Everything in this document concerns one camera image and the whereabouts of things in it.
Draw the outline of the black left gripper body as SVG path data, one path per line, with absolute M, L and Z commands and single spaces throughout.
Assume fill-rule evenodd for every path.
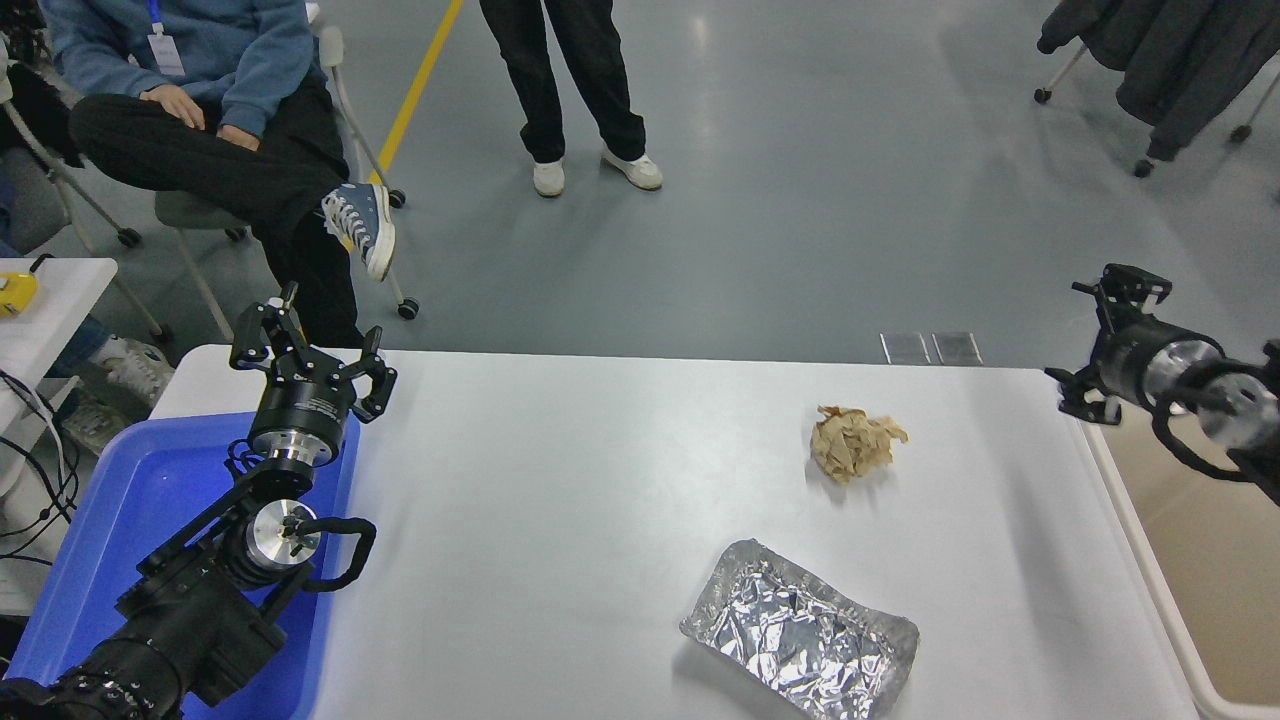
M 355 401 L 351 382 L 334 386 L 325 379 L 270 375 L 250 427 L 250 445 L 266 448 L 274 436 L 294 432 L 338 448 Z

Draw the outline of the seated person's right hand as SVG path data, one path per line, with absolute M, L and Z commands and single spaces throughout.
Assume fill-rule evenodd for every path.
M 191 129 L 206 131 L 204 109 L 177 85 L 159 85 L 145 90 L 140 94 L 140 100 L 157 104 L 166 114 Z

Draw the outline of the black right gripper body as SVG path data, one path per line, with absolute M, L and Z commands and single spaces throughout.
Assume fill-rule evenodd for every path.
M 1146 372 L 1155 356 L 1171 343 L 1171 325 L 1149 316 L 1103 319 L 1092 350 L 1096 388 L 1142 407 L 1152 407 Z

